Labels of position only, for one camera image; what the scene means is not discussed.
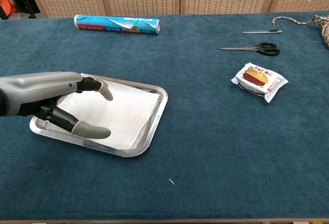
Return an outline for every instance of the white paper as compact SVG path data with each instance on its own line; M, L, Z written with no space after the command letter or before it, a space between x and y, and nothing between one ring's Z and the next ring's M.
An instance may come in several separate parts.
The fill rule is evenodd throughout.
M98 92L84 91L68 95L58 107L90 125L111 130L108 138L91 140L118 150L129 150L136 146L136 139L140 139L159 94L110 81L106 83L113 95L112 101ZM52 124L48 128L63 132Z

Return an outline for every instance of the snack bag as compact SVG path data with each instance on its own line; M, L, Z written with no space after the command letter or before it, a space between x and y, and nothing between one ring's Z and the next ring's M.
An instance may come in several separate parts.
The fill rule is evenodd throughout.
M241 89L264 97L268 103L277 91L288 83L280 74L252 63L247 63L231 81Z

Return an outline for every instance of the stainless steel tray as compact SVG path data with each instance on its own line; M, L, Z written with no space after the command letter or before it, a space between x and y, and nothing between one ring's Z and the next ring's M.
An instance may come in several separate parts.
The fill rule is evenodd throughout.
M144 91L148 91L151 93L159 94L158 102L156 103L152 115L146 125L146 128L144 130L143 135L141 136L140 140L138 141L136 147L132 150L118 150L112 147L108 147L106 145L99 144L97 142L94 142L92 140L89 140L87 138L82 138L76 135L61 133L57 130L51 130L47 127L48 121L44 121L41 119L38 119L37 117L33 116L30 121L30 128L31 130L39 135L55 138L58 140L66 141L69 143L81 145L84 147L92 148L94 150L103 151L106 153L114 154L117 156L122 157L133 157L140 155L143 153L151 144L153 135L155 133L156 127L159 124L160 118L162 116L163 110L166 106L167 100L168 100L168 94L167 92L162 89L161 87L155 86L155 85L149 85L149 84L142 84L142 83L136 83L136 82L130 82L120 79L112 79L112 78L106 78L101 76L95 76L107 81L112 81L119 84L124 84L127 86L131 86L134 88L138 88Z

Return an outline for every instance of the robotic arm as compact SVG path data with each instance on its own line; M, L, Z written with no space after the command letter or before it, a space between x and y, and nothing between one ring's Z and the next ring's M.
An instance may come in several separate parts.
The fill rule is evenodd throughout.
M107 138L111 134L109 129L79 121L57 107L60 97L83 91L98 91L107 100L113 100L105 82L91 77L84 78L75 72L42 72L0 77L0 116L35 115L81 137Z

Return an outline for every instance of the scissor blade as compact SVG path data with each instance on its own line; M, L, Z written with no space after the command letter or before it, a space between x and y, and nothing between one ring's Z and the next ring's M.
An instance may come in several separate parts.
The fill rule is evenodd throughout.
M248 47L243 47L243 48L218 48L222 50L248 50Z

